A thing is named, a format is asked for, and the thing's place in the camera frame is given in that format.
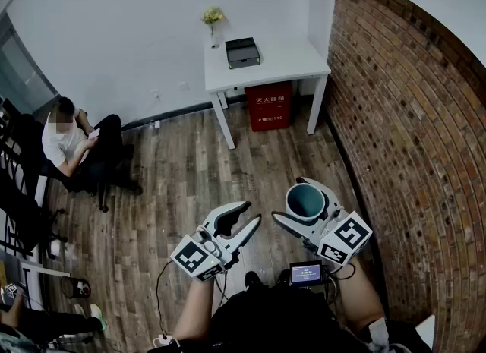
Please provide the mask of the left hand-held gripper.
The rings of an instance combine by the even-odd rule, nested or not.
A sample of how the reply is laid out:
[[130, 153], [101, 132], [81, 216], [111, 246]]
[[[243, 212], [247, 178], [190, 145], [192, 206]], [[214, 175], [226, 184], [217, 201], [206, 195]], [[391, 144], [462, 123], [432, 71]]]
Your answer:
[[172, 252], [171, 260], [199, 282], [230, 269], [238, 249], [249, 241], [261, 224], [261, 214], [257, 214], [231, 235], [233, 225], [250, 206], [249, 201], [237, 201], [212, 210], [193, 235], [183, 237]]

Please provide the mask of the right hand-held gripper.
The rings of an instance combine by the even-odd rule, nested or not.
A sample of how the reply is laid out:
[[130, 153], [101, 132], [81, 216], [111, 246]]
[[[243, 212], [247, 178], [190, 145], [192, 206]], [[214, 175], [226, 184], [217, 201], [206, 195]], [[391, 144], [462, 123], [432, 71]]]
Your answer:
[[366, 245], [372, 231], [356, 213], [341, 209], [336, 194], [327, 186], [307, 177], [297, 177], [298, 184], [311, 184], [323, 195], [324, 209], [317, 216], [316, 206], [302, 208], [303, 217], [316, 218], [303, 221], [283, 212], [273, 211], [274, 222], [294, 235], [305, 238], [305, 247], [315, 255], [338, 266], [345, 266]]

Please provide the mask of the white cup with teal inside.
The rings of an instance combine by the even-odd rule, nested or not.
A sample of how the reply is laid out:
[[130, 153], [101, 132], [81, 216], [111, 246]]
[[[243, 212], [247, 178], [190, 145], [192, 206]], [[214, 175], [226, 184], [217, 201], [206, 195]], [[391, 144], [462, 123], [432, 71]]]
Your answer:
[[303, 222], [318, 219], [328, 207], [328, 200], [308, 183], [293, 185], [286, 193], [286, 213]]

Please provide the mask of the black tray box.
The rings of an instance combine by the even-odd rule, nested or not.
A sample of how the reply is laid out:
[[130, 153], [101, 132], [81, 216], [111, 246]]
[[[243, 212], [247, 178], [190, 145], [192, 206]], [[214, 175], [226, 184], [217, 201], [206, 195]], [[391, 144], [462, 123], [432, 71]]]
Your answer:
[[230, 70], [260, 64], [260, 53], [253, 37], [226, 41], [225, 45]]

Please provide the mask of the person's right forearm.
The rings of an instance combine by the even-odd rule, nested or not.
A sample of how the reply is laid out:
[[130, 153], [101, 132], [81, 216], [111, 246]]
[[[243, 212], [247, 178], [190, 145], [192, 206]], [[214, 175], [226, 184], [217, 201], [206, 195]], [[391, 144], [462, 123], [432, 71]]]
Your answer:
[[358, 258], [354, 257], [336, 276], [346, 322], [355, 334], [369, 323], [385, 317], [379, 295]]

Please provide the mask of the person's left forearm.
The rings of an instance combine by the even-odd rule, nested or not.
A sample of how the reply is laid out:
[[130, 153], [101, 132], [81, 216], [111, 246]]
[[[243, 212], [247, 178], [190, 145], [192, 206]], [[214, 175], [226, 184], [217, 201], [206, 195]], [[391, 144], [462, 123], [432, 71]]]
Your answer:
[[205, 340], [212, 317], [214, 278], [193, 280], [172, 336], [177, 340]]

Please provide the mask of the small black screen device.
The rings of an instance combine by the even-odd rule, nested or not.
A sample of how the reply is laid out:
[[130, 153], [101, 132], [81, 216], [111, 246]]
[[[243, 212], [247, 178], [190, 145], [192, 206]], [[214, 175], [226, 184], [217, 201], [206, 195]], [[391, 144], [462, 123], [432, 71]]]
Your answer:
[[323, 264], [318, 261], [291, 263], [290, 285], [297, 288], [307, 288], [325, 283]]

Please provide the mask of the person's black clothing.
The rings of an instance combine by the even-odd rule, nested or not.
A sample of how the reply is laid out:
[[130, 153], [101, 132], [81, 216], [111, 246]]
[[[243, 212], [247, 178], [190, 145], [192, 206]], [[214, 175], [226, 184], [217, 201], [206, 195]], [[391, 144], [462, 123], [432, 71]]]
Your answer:
[[147, 353], [432, 353], [414, 326], [384, 320], [355, 334], [321, 293], [275, 286], [233, 295], [211, 317], [205, 340], [177, 340]]

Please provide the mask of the red metal box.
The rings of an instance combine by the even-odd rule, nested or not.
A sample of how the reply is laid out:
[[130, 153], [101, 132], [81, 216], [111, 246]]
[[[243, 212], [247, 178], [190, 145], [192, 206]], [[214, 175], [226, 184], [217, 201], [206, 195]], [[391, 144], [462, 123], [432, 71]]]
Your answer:
[[292, 83], [281, 81], [245, 88], [253, 132], [289, 126]]

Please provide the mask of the white table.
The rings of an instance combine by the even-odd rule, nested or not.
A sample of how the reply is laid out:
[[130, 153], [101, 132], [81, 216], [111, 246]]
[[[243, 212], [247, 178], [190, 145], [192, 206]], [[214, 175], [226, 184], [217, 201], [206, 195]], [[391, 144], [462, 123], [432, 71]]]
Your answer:
[[261, 37], [256, 45], [260, 64], [231, 69], [227, 61], [226, 46], [204, 50], [205, 91], [210, 96], [213, 110], [230, 150], [235, 144], [223, 112], [228, 108], [226, 92], [234, 87], [247, 88], [286, 80], [317, 79], [314, 90], [307, 133], [314, 134], [323, 95], [330, 75], [330, 67], [305, 37]]

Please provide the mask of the yellow flower bouquet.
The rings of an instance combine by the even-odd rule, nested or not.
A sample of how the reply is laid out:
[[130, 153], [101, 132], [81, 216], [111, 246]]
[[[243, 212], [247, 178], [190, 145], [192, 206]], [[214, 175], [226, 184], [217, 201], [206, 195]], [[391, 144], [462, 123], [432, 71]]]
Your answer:
[[215, 23], [219, 23], [225, 20], [225, 15], [218, 6], [210, 6], [205, 9], [201, 18], [202, 22], [206, 25], [212, 26]]

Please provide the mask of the glass door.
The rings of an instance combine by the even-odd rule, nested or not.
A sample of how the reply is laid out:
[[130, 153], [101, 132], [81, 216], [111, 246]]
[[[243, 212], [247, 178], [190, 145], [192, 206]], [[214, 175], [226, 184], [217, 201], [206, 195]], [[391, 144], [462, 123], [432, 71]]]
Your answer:
[[32, 114], [57, 95], [4, 13], [0, 17], [0, 97], [20, 113]]

